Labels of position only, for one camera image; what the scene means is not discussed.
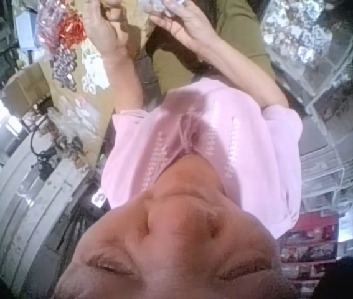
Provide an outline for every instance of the shelf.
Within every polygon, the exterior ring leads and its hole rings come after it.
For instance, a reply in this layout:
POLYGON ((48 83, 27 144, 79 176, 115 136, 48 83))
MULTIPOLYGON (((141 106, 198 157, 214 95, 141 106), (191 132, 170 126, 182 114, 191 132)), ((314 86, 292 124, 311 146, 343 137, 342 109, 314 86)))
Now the shelf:
POLYGON ((335 263, 336 259, 332 260, 318 260, 315 262, 295 262, 295 263, 286 263, 282 262, 283 265, 285 266, 305 266, 305 265, 321 265, 323 263, 335 263))
POLYGON ((338 243, 338 240, 330 240, 330 241, 318 241, 318 242, 308 242, 308 243, 298 243, 291 245, 283 245, 283 248, 295 248, 295 247, 315 247, 319 245, 338 243))

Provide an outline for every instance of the pink shirt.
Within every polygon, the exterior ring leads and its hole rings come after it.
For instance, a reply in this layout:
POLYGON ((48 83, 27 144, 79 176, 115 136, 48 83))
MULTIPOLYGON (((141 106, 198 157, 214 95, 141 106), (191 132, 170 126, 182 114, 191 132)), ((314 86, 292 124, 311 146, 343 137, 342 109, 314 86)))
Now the pink shirt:
POLYGON ((294 110, 261 111, 254 100, 224 83, 204 78, 168 93, 152 112, 113 116, 115 147, 102 188, 112 208, 122 206, 157 180, 184 153, 207 159, 227 197, 280 237, 299 217, 302 122, 294 110))

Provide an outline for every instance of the embroidered design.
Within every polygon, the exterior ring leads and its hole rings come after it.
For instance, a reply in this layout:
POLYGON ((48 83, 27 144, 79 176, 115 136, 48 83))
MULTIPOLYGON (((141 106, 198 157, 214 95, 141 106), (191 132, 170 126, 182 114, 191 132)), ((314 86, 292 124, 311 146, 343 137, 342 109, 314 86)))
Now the embroidered design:
POLYGON ((167 146, 163 146, 163 144, 164 144, 163 133, 159 132, 156 138, 153 153, 151 154, 151 157, 149 160, 146 173, 144 174, 142 191, 147 190, 148 186, 151 183, 151 180, 153 179, 154 172, 158 168, 158 165, 161 163, 161 167, 162 167, 162 165, 166 163, 165 161, 167 161, 167 158, 166 158, 167 146))
POLYGON ((205 148, 205 154, 207 156, 214 155, 218 124, 219 124, 219 102, 215 102, 214 106, 212 107, 211 119, 209 123, 208 135, 207 135, 207 146, 205 148))
POLYGON ((227 164, 225 165, 225 177, 231 178, 235 172, 236 162, 238 159, 238 146, 240 141, 241 121, 233 118, 232 137, 229 144, 227 164))

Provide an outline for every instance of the woman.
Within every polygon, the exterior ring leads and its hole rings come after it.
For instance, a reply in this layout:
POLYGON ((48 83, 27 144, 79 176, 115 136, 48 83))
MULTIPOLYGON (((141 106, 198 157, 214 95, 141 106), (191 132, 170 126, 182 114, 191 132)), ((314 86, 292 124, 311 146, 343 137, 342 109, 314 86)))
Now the woman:
POLYGON ((222 75, 188 85, 173 53, 155 52, 162 90, 187 86, 144 111, 118 12, 106 21, 99 0, 87 3, 87 34, 116 94, 102 181, 113 209, 82 237, 55 297, 288 298, 275 238, 299 216, 301 121, 245 1, 218 0, 219 36, 192 1, 164 3, 176 16, 151 20, 222 75))

